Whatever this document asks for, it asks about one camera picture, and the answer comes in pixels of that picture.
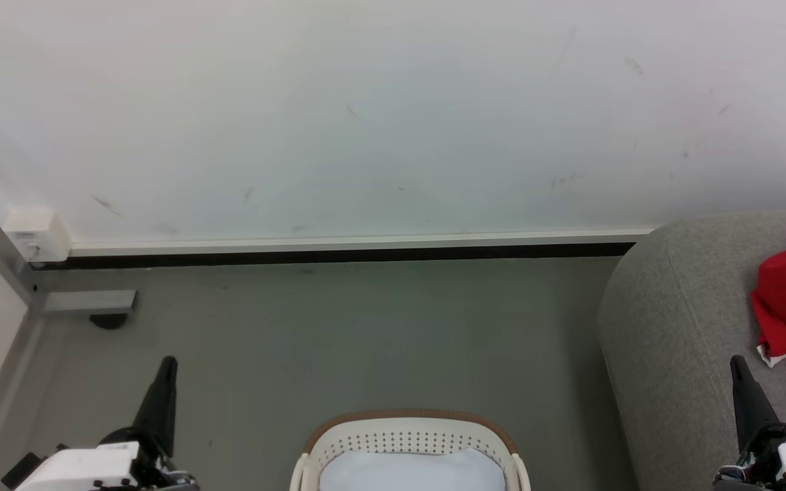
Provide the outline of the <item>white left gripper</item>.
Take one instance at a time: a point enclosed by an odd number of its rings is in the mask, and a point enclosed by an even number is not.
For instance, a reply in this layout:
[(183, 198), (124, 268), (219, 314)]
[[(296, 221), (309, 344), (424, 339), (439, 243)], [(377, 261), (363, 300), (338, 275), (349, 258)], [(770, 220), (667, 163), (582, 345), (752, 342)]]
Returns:
[(178, 361), (162, 358), (134, 419), (97, 447), (60, 445), (56, 453), (28, 453), (14, 466), (16, 490), (199, 490), (191, 473), (172, 463), (177, 423)]

